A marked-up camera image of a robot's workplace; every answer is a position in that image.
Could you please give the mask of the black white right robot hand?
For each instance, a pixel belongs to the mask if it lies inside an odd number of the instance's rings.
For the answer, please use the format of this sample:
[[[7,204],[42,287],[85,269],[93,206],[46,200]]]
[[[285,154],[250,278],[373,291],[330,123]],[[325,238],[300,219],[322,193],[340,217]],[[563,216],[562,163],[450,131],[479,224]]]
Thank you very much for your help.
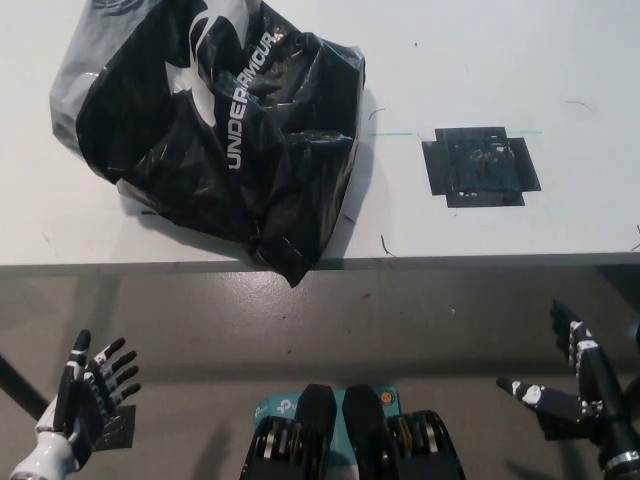
[[[550,307],[556,345],[577,381],[575,394],[507,377],[496,385],[536,416],[547,441],[589,440],[603,469],[637,461],[639,434],[632,425],[613,366],[586,322],[554,299]]]

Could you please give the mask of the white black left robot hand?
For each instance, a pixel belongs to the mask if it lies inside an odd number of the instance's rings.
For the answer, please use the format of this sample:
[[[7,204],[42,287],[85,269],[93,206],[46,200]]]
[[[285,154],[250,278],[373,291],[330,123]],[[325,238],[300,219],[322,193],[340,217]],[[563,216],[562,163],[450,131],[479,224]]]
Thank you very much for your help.
[[[120,337],[90,357],[91,333],[79,332],[57,394],[34,427],[35,449],[11,479],[65,479],[85,467],[117,409],[141,389],[131,381],[139,372],[137,352],[117,354],[125,344]]]

